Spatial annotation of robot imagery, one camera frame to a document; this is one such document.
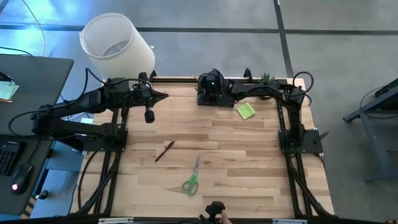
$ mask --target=wooden tabletop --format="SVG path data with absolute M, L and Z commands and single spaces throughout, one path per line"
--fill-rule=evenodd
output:
M 296 82 L 303 85 L 301 79 Z M 206 214 L 206 205 L 219 200 L 231 218 L 293 217 L 286 162 L 277 137 L 280 127 L 275 100 L 251 97 L 235 108 L 198 106 L 194 86 L 155 83 L 155 90 L 170 97 L 154 106 L 152 124 L 144 121 L 144 107 L 130 109 L 129 137 L 121 157 L 112 216 L 197 217 Z M 245 102 L 256 111 L 247 120 L 236 111 Z M 111 117 L 110 111 L 97 114 L 94 123 L 111 122 Z M 313 128 L 307 99 L 302 106 L 302 123 L 306 129 Z M 155 163 L 171 141 L 175 144 Z M 189 197 L 181 185 L 192 175 L 198 156 L 199 189 L 196 196 Z M 103 157 L 104 153 L 97 153 L 88 167 L 81 186 L 83 203 L 98 185 Z M 308 187 L 333 213 L 321 160 L 303 154 L 303 163 Z M 299 200 L 304 211 L 300 191 Z M 77 194 L 71 212 L 76 210 Z

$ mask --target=paper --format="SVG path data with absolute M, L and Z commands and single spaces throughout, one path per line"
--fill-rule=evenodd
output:
M 0 99 L 10 100 L 18 88 L 14 82 L 0 82 Z
M 255 114 L 256 112 L 254 111 L 254 109 L 250 106 L 249 103 L 245 103 L 242 106 L 238 107 L 236 109 L 238 111 L 238 113 L 241 115 L 241 117 L 243 119 L 248 119 L 250 118 L 253 114 Z

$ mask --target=scissor blade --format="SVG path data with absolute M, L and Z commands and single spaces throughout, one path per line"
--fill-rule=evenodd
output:
M 199 170 L 199 165 L 200 165 L 200 156 L 198 156 L 198 159 L 197 159 L 197 164 L 195 165 L 195 169 L 193 170 L 194 172 L 198 172 L 198 170 Z

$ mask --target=desk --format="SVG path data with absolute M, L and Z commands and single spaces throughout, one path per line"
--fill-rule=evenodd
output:
M 56 103 L 72 65 L 73 60 L 70 59 L 0 55 L 0 71 L 12 77 L 20 86 L 12 97 L 13 103 L 0 103 L 0 135 L 10 134 L 7 125 L 15 115 L 38 110 L 39 106 L 47 103 Z M 33 134 L 30 131 L 32 121 L 29 115 L 16 119 L 12 127 L 19 134 Z M 16 164 L 18 167 L 27 162 L 37 140 L 10 138 L 27 143 Z M 0 175 L 0 198 L 3 202 L 0 203 L 0 214 L 20 215 L 25 210 L 51 145 L 52 141 L 42 141 L 36 150 L 31 162 L 34 168 L 25 193 L 12 194 L 10 190 L 11 176 Z
M 297 79 L 296 84 L 303 85 L 303 80 Z M 205 214 L 206 205 L 220 200 L 231 218 L 293 217 L 285 157 L 277 137 L 280 127 L 275 100 L 252 97 L 239 102 L 249 102 L 256 110 L 252 118 L 243 121 L 233 108 L 197 106 L 194 86 L 155 83 L 155 90 L 170 97 L 154 106 L 152 124 L 144 121 L 145 108 L 130 109 L 129 137 L 121 157 L 111 215 L 197 217 Z M 111 117 L 110 111 L 97 114 L 94 123 L 110 122 Z M 307 129 L 313 128 L 307 99 L 303 102 L 302 123 Z M 155 163 L 170 141 L 175 144 Z M 192 174 L 198 155 L 199 189 L 196 196 L 188 197 L 180 186 Z M 81 186 L 83 203 L 98 185 L 103 156 L 98 153 L 88 166 Z M 322 162 L 304 154 L 303 163 L 308 187 L 333 213 Z M 300 192 L 299 199 L 304 211 Z M 71 212 L 76 210 L 77 194 Z

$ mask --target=keyboard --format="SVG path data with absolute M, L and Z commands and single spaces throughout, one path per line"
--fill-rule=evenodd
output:
M 22 142 L 0 141 L 0 175 L 11 175 L 21 148 Z

